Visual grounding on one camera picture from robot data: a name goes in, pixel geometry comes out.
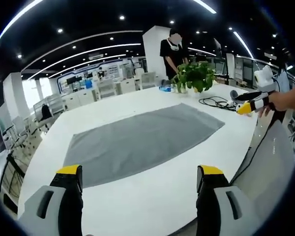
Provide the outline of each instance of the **gray cloth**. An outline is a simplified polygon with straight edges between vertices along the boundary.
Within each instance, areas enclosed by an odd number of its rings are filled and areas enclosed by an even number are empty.
[[[83,166],[83,186],[125,178],[193,148],[224,125],[185,104],[126,118],[73,136],[64,166]]]

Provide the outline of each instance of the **human hand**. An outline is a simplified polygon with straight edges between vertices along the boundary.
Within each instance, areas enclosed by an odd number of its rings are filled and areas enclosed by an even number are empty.
[[[288,101],[286,100],[284,93],[273,92],[269,96],[269,102],[274,104],[277,111],[286,111],[288,109]],[[270,111],[271,108],[269,106],[263,107],[262,110],[259,111],[259,117],[262,117],[263,113],[267,116]]]

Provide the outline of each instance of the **white table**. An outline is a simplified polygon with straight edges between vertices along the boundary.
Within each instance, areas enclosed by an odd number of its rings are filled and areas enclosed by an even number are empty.
[[[25,201],[42,185],[49,185],[63,165],[73,134],[150,112],[181,102],[225,122],[210,138],[185,153],[139,174],[83,191],[83,235],[166,236],[196,217],[197,166],[216,166],[231,180],[250,145],[257,115],[202,105],[200,97],[219,95],[230,99],[230,91],[214,85],[202,94],[177,94],[150,88],[123,94],[63,113],[38,147],[26,172],[19,198],[18,216]]]

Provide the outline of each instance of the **black ceiling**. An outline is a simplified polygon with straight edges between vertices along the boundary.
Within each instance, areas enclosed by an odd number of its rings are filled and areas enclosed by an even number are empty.
[[[24,14],[0,40],[0,78],[8,73],[21,71],[38,57],[50,50],[90,35],[120,31],[142,30],[145,32],[154,25],[171,27],[169,21],[175,21],[175,28],[180,29],[185,43],[192,42],[192,47],[212,52],[212,38],[215,37],[227,50],[235,54],[249,56],[234,34],[232,27],[246,41],[256,58],[265,59],[263,53],[275,53],[278,37],[273,27],[266,21],[261,11],[252,0],[205,0],[217,14],[211,14],[193,0],[43,0]],[[21,8],[30,1],[0,0],[0,33]],[[66,57],[95,48],[128,43],[142,43],[143,33],[116,33],[93,37],[76,42],[45,56],[33,63],[28,69],[44,67]],[[144,55],[144,47],[113,48],[102,50],[109,55],[123,54]],[[82,63],[85,55],[75,57],[50,68],[60,71]]]

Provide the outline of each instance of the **potted plant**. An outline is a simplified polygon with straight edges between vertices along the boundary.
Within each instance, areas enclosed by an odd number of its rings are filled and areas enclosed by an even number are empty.
[[[209,90],[213,85],[214,70],[207,62],[192,62],[178,66],[178,74],[173,77],[172,83],[179,93],[181,89],[194,88],[195,92]]]

